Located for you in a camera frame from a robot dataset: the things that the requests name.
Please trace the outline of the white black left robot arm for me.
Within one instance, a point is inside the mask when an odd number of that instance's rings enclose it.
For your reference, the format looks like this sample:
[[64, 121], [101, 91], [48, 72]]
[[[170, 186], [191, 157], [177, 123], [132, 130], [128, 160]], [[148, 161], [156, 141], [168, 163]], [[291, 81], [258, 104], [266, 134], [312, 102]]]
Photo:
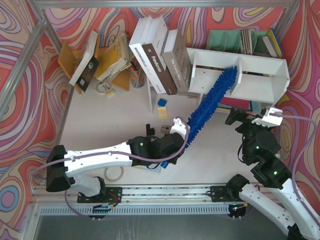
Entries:
[[185, 138], [175, 132], [163, 137], [137, 136], [115, 146], [85, 151], [66, 150], [56, 145], [47, 159], [46, 191], [56, 193], [70, 188], [86, 197], [105, 193], [101, 177], [87, 171], [110, 167], [136, 167], [161, 162], [176, 164], [184, 152]]

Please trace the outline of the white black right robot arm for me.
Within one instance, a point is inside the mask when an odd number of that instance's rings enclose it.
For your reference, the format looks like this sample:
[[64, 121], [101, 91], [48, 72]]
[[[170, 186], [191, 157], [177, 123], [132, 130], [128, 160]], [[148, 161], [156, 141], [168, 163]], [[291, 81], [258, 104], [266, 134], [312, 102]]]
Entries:
[[303, 196], [296, 183], [296, 167], [290, 170], [277, 156], [281, 149], [271, 132], [284, 118], [291, 118], [274, 107], [264, 109], [261, 114], [252, 115], [244, 109], [232, 107], [225, 121], [226, 125], [240, 122], [235, 130], [242, 135], [238, 150], [240, 161], [251, 169], [254, 178], [269, 189], [283, 207], [280, 207], [247, 180], [236, 174], [226, 184], [226, 194], [233, 201], [248, 202], [263, 213], [289, 240], [318, 240], [320, 238], [320, 216]]

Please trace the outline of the white black stapler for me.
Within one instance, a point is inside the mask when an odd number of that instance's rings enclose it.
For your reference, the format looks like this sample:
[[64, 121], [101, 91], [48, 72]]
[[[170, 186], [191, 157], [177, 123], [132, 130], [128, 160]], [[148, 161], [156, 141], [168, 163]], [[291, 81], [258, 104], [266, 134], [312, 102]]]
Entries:
[[160, 128], [160, 132], [163, 134], [169, 134], [171, 131], [172, 126], [171, 125], [162, 125]]

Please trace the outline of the blue microfiber duster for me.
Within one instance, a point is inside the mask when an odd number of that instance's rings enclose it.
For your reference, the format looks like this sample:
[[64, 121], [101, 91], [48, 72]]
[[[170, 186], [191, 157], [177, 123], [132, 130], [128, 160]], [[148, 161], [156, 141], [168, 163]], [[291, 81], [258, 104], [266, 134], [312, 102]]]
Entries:
[[177, 145], [176, 150], [170, 156], [161, 159], [156, 164], [157, 166], [160, 165], [166, 168], [168, 164], [175, 164], [177, 162], [178, 158], [191, 145], [200, 130], [203, 129], [205, 123], [213, 116], [217, 110], [218, 103], [220, 103], [225, 93], [235, 83], [238, 72], [236, 66], [225, 68], [215, 81], [213, 87], [208, 91], [204, 100], [190, 115], [188, 121], [184, 121], [181, 117], [173, 119], [173, 126], [165, 137], [180, 137], [182, 141]]

